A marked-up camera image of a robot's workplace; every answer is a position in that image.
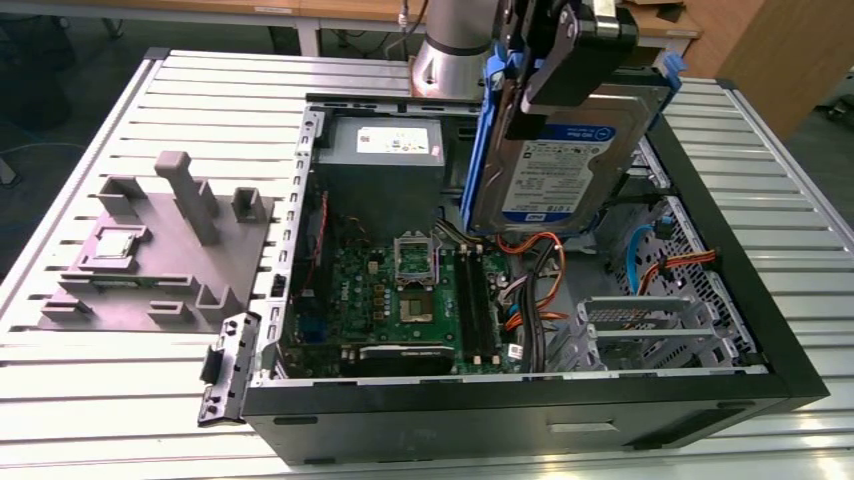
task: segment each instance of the wooden table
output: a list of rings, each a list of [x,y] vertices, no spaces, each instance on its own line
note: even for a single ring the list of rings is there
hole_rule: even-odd
[[[409,0],[409,22],[420,6],[421,0]],[[683,54],[702,32],[687,15],[670,23],[654,8],[628,8],[640,27],[639,46]],[[316,57],[321,29],[396,32],[400,0],[0,0],[0,12],[292,27],[303,55]]]

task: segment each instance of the black connector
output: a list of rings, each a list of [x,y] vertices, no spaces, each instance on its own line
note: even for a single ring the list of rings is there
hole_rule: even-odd
[[[269,288],[269,298],[281,298],[284,296],[285,285],[287,285],[287,277],[276,273],[272,276],[272,287]]]
[[[672,217],[662,217],[652,223],[652,233],[659,240],[670,240],[674,230],[676,229],[676,221]]]

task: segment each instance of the motherboard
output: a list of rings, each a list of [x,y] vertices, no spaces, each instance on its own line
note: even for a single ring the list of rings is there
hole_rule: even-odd
[[[421,245],[401,237],[395,246],[335,251],[328,305],[297,313],[300,344],[288,348],[288,376],[355,376],[348,365],[364,367],[365,355],[379,359],[377,375],[393,375],[395,368],[411,374],[419,366],[399,361],[407,355],[444,360],[444,366],[441,361],[433,365],[448,374],[504,371],[497,312],[488,299],[507,280],[505,257],[433,247],[431,237],[421,238],[428,239]]]

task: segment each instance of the red cable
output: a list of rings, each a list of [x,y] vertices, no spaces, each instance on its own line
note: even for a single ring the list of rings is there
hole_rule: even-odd
[[[305,290],[308,289],[308,285],[311,284],[311,278],[315,274],[315,264],[317,263],[317,257],[320,256],[320,249],[323,248],[323,232],[325,231],[325,219],[328,214],[328,194],[323,192],[323,220],[320,221],[320,233],[317,234],[317,243],[315,244],[315,251],[311,255],[311,265],[308,266],[308,275],[305,276],[305,282],[303,283],[303,288],[299,291],[297,297],[303,296]]]

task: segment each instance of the blue plastic latch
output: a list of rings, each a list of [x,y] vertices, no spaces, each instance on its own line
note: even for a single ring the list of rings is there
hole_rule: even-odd
[[[667,97],[662,102],[662,106],[658,109],[658,114],[655,115],[655,118],[650,123],[650,128],[655,126],[655,122],[658,122],[658,117],[660,117],[662,112],[664,111],[664,108],[667,108],[667,105],[670,105],[670,101],[672,100],[672,97],[675,97],[676,93],[679,93],[679,89],[682,88],[682,80],[679,79],[679,72],[684,71],[686,68],[687,68],[687,65],[684,64],[684,60],[682,60],[682,56],[678,53],[666,51],[662,54],[662,76],[664,77],[664,80],[667,80],[667,83],[670,84],[670,93],[667,93]]]

